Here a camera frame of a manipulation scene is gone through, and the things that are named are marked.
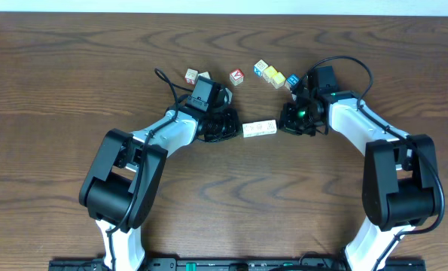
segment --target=toy block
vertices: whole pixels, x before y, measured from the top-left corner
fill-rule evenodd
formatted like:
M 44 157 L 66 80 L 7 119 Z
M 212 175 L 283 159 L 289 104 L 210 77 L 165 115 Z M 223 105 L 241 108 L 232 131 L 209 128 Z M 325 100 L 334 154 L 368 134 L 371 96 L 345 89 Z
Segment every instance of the toy block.
M 210 74 L 209 74 L 209 72 L 199 73 L 198 76 L 197 76 L 197 78 L 198 78 L 199 76 L 202 76 L 202 77 L 207 78 L 207 79 L 211 79 L 211 78 L 210 78 Z
M 242 125 L 244 138 L 252 136 L 263 136 L 277 132 L 276 120 L 265 120 Z
M 272 79 L 272 76 L 276 75 L 277 71 L 273 66 L 269 66 L 267 69 L 264 70 L 262 73 L 262 77 L 265 79 L 267 83 L 270 83 L 270 79 Z
M 285 76 L 281 73 L 278 72 L 276 75 L 272 76 L 272 80 L 270 81 L 270 83 L 276 88 L 280 88 L 282 86 L 284 86 L 285 83 Z
M 230 81 L 236 86 L 244 81 L 244 74 L 239 69 L 236 69 L 230 73 Z
M 193 70 L 193 69 L 188 69 L 187 74 L 185 75 L 185 80 L 187 81 L 187 83 L 194 85 L 195 82 L 197 81 L 198 74 L 199 74 L 198 71 Z
M 297 84 L 297 82 L 299 82 L 299 77 L 296 75 L 291 75 L 285 81 L 284 86 L 287 87 L 288 90 L 291 90 L 291 87 L 293 87 L 295 84 Z
M 255 63 L 254 65 L 254 72 L 258 77 L 262 76 L 262 72 L 264 72 L 265 69 L 267 69 L 269 65 L 265 63 L 262 59 L 259 60 L 259 62 Z

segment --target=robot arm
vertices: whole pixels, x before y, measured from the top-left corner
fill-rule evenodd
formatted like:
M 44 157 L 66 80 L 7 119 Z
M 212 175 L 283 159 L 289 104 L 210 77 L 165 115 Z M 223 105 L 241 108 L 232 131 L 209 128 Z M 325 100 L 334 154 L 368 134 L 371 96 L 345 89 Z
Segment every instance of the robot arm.
M 331 66 L 312 69 L 291 92 L 296 103 L 284 105 L 280 129 L 310 136 L 333 129 L 364 155 L 362 202 L 367 217 L 344 251 L 351 270 L 382 269 L 400 236 L 436 215 L 444 204 L 423 157 L 382 127 L 409 138 L 436 169 L 433 141 L 426 135 L 409 136 L 395 129 L 362 100 L 358 109 L 359 97 L 339 89 Z M 397 170 L 402 169 L 413 171 L 412 177 L 398 180 Z
M 166 158 L 199 136 L 206 142 L 216 142 L 239 132 L 236 111 L 228 108 L 231 97 L 226 87 L 199 78 L 186 105 L 179 107 L 176 119 L 173 106 L 161 120 L 145 129 L 132 133 L 113 129 L 104 137 L 79 200 L 102 231 L 104 264 L 111 270 L 135 271 L 145 258 L 140 227 L 154 203 Z M 112 171 L 114 167 L 133 171 L 135 177 L 129 180 L 118 175 Z M 139 173 L 141 181 L 136 191 Z M 135 204 L 131 206 L 134 196 Z M 127 212 L 130 215 L 124 221 Z M 118 224 L 121 227 L 107 238 L 107 230 Z

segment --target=wooden table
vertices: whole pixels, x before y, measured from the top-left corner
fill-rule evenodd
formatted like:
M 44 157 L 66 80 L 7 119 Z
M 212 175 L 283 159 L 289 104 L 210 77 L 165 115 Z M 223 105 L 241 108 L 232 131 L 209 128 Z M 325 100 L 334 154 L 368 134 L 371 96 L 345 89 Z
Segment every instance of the wooden table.
M 242 69 L 233 104 L 251 122 L 277 118 L 291 99 L 253 74 L 259 59 L 302 75 L 340 54 L 372 68 L 366 102 L 377 114 L 434 139 L 446 216 L 394 255 L 448 270 L 448 18 L 157 14 L 0 14 L 0 270 L 104 252 L 78 192 L 108 130 L 142 129 L 172 104 L 154 67 L 178 84 L 187 68 L 227 85 Z M 332 65 L 343 89 L 364 89 L 360 66 Z M 363 162 L 336 132 L 195 142 L 167 160 L 145 248 L 181 257 L 335 253 L 364 219 Z

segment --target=black cable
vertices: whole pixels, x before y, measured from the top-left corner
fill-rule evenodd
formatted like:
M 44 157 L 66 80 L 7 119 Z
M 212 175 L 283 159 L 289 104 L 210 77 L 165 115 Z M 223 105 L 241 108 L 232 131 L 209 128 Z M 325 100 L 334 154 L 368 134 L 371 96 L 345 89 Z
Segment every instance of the black cable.
M 232 132 L 232 133 L 230 133 L 228 135 L 223 135 L 223 136 L 221 136 L 219 138 L 210 139 L 208 141 L 206 141 L 205 139 L 197 138 L 197 141 L 198 142 L 203 142 L 203 143 L 219 143 L 219 142 L 222 142 L 222 141 L 225 141 L 225 140 L 228 140 L 228 139 L 233 139 L 234 137 L 237 136 L 237 134 L 238 134 L 237 132 Z
M 113 271 L 116 271 L 116 258 L 114 255 L 114 248 L 113 248 L 113 238 L 112 238 L 112 234 L 115 233 L 117 230 L 119 230 L 128 220 L 128 218 L 130 217 L 130 214 L 132 213 L 132 209 L 133 206 L 135 205 L 136 199 L 138 197 L 138 193 L 139 193 L 139 188 L 140 188 L 140 184 L 142 183 L 142 176 L 143 176 L 143 166 L 145 165 L 145 158 L 147 157 L 147 147 L 148 147 L 148 143 L 150 142 L 150 140 L 154 137 L 154 135 L 162 128 L 164 128 L 165 126 L 167 126 L 168 124 L 174 122 L 177 119 L 178 116 L 178 110 L 179 110 L 179 103 L 181 101 L 183 101 L 183 99 L 180 101 L 179 98 L 177 97 L 177 93 L 175 91 L 174 87 L 177 87 L 176 85 L 174 85 L 170 79 L 159 69 L 155 69 L 155 74 L 162 80 L 164 80 L 169 86 L 170 86 L 170 90 L 172 91 L 173 94 L 173 98 L 175 100 L 175 113 L 172 116 L 172 118 L 170 118 L 170 120 L 166 121 L 165 123 L 160 124 L 159 126 L 157 126 L 156 128 L 150 130 L 147 134 L 147 137 L 145 138 L 145 143 L 143 144 L 142 147 L 142 155 L 141 155 L 141 159 L 140 159 L 140 164 L 139 164 L 139 170 L 137 172 L 137 177 L 135 180 L 135 190 L 132 196 L 132 200 L 130 201 L 130 204 L 128 205 L 128 208 L 126 209 L 125 215 L 123 216 L 123 218 L 120 220 L 120 223 L 118 223 L 113 229 L 108 229 L 106 230 L 106 235 L 108 237 L 108 247 L 110 249 L 110 255 L 111 255 L 111 269 Z
M 302 265 L 302 260 L 307 259 L 307 258 L 310 258 L 310 257 L 307 257 L 307 256 L 310 255 L 310 254 L 316 254 L 316 255 L 319 256 L 319 253 L 317 253 L 317 252 L 315 252 L 315 251 L 308 251 L 308 252 L 304 253 L 304 255 L 302 255 L 302 257 L 299 259 L 299 265 Z M 323 257 L 320 257 L 320 259 L 322 260 L 322 263 L 323 263 L 327 268 L 329 268 L 328 263 L 326 263 L 326 260 L 325 260 Z
M 183 102 L 186 98 L 188 98 L 190 94 L 184 94 L 178 98 L 178 103 Z
M 334 60 L 334 59 L 350 59 L 350 60 L 358 63 L 359 65 L 361 65 L 366 70 L 366 72 L 369 74 L 369 84 L 368 84 L 366 90 L 359 96 L 358 101 L 356 102 L 356 106 L 357 106 L 358 110 L 365 117 L 370 119 L 372 122 L 374 122 L 381 129 L 383 129 L 385 132 L 389 133 L 390 135 L 396 137 L 401 142 L 403 142 L 410 150 L 413 151 L 414 154 L 416 154 L 423 161 L 423 163 L 425 164 L 426 168 L 428 168 L 428 170 L 433 175 L 433 179 L 434 179 L 434 182 L 435 182 L 435 184 L 437 186 L 438 194 L 439 194 L 439 197 L 440 197 L 440 209 L 439 209 L 439 212 L 437 214 L 437 217 L 436 217 L 436 220 L 434 221 L 434 223 L 431 226 L 429 226 L 429 227 L 427 227 L 425 229 L 402 231 L 402 232 L 397 233 L 395 235 L 395 237 L 393 238 L 392 242 L 386 247 L 385 251 L 376 260 L 376 263 L 374 264 L 374 267 L 373 267 L 373 271 L 376 271 L 377 267 L 379 266 L 381 261 L 391 251 L 391 249 L 395 245 L 395 243 L 401 241 L 401 237 L 402 236 L 407 235 L 407 234 L 415 235 L 415 234 L 429 233 L 432 230 L 436 229 L 440 225 L 441 221 L 443 220 L 444 206 L 445 206 L 443 186 L 441 185 L 440 177 L 437 175 L 436 169 L 429 162 L 428 158 L 426 158 L 426 156 L 420 150 L 418 150 L 416 148 L 416 146 L 413 144 L 413 142 L 409 139 L 409 136 L 407 138 L 404 138 L 402 135 L 400 135 L 397 132 L 393 131 L 389 125 L 384 125 L 384 124 L 380 123 L 378 120 L 376 120 L 374 117 L 370 116 L 364 110 L 364 106 L 361 104 L 361 100 L 366 96 L 366 94 L 369 91 L 369 89 L 373 86 L 374 76 L 373 76 L 373 73 L 371 72 L 371 70 L 361 60 L 358 60 L 358 59 L 356 59 L 354 57 L 351 57 L 351 56 L 332 56 L 332 57 L 329 57 L 327 59 L 323 59 L 323 60 L 317 62 L 316 64 L 314 64 L 312 66 L 312 68 L 309 69 L 307 74 L 309 74 L 318 65 L 321 65 L 324 62 L 327 62 L 327 61 L 330 61 L 330 60 Z
M 160 76 L 159 74 L 157 74 L 157 76 L 158 76 L 158 78 L 162 79 L 162 81 L 164 81 L 164 82 L 166 82 L 166 83 L 169 83 L 169 81 L 168 81 L 168 77 L 167 77 L 167 76 L 163 77 L 163 76 Z M 170 82 L 170 84 L 172 84 L 172 86 L 174 86 L 174 87 L 176 87 L 176 88 L 178 88 L 178 89 L 185 90 L 185 91 L 188 91 L 188 92 L 193 92 L 193 90 L 191 90 L 191 89 L 188 89 L 188 88 L 186 88 L 186 87 L 180 87 L 179 85 L 174 84 L 174 83 L 172 83 L 172 82 Z

